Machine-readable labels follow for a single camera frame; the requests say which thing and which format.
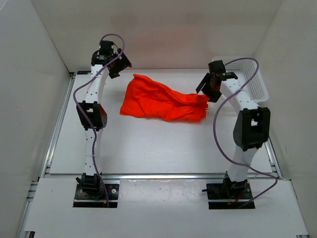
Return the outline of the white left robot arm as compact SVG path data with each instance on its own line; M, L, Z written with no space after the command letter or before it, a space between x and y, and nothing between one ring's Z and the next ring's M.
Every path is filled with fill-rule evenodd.
M100 139L107 124L107 114L101 105L106 79L119 77L132 64L112 41L102 40L91 59L91 79L73 93L76 110L85 130L86 156L83 174L101 175Z

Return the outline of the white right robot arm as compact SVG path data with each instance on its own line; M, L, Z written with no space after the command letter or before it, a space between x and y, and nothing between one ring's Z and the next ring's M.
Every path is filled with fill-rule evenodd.
M237 114L233 129L233 140L236 145L234 156L225 156L231 163L226 172L230 181L222 186L222 192L228 198L234 198L240 193L238 182L247 179L253 157L269 137L269 108L260 107L244 90L257 75L260 67L256 59L253 61L253 74L240 84L235 72L227 71L222 60L214 60L208 64L209 72L196 88L196 92L202 92L212 103L225 96L224 101L229 102Z

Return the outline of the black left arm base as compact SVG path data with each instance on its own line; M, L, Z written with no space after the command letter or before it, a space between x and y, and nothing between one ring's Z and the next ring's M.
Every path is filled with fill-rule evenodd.
M76 178L73 207L75 208L117 208L119 198L119 184L105 183L94 174L82 174Z

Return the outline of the orange shorts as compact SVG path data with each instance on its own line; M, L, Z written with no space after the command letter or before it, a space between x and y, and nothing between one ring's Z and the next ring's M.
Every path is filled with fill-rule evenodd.
M127 86L120 114L164 121L200 122L207 116L208 101L205 95L184 94L145 75L134 74Z

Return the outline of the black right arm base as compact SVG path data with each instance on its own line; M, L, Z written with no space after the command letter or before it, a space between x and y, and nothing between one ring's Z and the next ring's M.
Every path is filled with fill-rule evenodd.
M208 197L209 210L255 209L250 183L231 181L225 174L221 183L207 183L202 189Z

